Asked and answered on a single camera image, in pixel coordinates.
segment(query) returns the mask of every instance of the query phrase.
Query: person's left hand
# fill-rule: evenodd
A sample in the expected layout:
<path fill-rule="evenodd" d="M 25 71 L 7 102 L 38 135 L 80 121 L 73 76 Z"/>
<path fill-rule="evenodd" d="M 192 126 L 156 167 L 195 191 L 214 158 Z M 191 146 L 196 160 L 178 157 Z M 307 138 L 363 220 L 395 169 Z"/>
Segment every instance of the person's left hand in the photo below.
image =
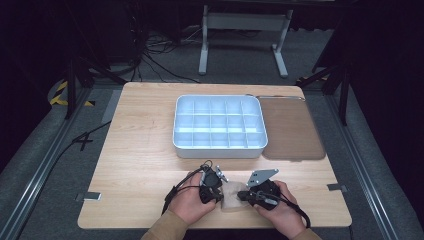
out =
<path fill-rule="evenodd" d="M 212 200 L 207 204 L 203 204 L 199 196 L 199 184 L 202 173 L 196 173 L 189 178 L 181 187 L 177 196 L 172 199 L 169 204 L 169 210 L 177 214 L 188 225 L 191 225 L 203 216 L 215 209 L 216 201 Z"/>

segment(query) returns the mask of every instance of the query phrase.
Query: wooden table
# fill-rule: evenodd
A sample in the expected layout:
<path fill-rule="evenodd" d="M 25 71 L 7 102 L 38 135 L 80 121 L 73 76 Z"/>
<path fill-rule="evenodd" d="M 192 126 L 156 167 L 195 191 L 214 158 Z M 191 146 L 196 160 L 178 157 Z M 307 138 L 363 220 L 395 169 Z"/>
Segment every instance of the wooden table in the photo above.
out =
<path fill-rule="evenodd" d="M 179 158 L 172 143 L 175 103 L 183 94 L 253 94 L 301 96 L 295 86 L 127 83 L 110 125 L 89 192 L 81 228 L 150 228 L 160 217 L 172 186 L 205 159 Z M 346 227 L 352 222 L 328 157 L 321 160 L 212 159 L 231 181 L 246 182 L 252 170 L 280 170 L 272 180 L 288 184 L 314 227 Z M 253 208 L 223 212 L 220 203 L 192 228 L 270 228 Z"/>

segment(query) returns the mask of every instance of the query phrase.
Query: person's right hand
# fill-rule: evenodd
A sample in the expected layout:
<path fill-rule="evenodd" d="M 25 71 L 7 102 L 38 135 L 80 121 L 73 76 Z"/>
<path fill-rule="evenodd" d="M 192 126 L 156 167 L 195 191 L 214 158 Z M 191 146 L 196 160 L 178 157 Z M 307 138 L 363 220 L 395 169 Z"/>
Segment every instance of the person's right hand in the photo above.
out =
<path fill-rule="evenodd" d="M 284 194 L 288 200 L 297 204 L 296 198 L 290 193 L 286 183 L 280 181 L 274 181 L 274 183 L 280 188 L 281 193 Z M 289 239 L 293 239 L 306 229 L 301 216 L 284 202 L 278 202 L 277 207 L 271 211 L 257 204 L 253 207 L 260 215 L 270 220 L 274 227 Z"/>

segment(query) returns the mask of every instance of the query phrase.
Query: clear plastic box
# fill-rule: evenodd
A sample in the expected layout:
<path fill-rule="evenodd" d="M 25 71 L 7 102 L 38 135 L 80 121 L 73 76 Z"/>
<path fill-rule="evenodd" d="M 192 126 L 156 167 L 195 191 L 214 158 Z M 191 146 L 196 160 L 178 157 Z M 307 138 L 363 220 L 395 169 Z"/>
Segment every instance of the clear plastic box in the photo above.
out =
<path fill-rule="evenodd" d="M 268 144 L 258 99 L 250 95 L 183 95 L 173 143 L 181 158 L 257 158 Z"/>

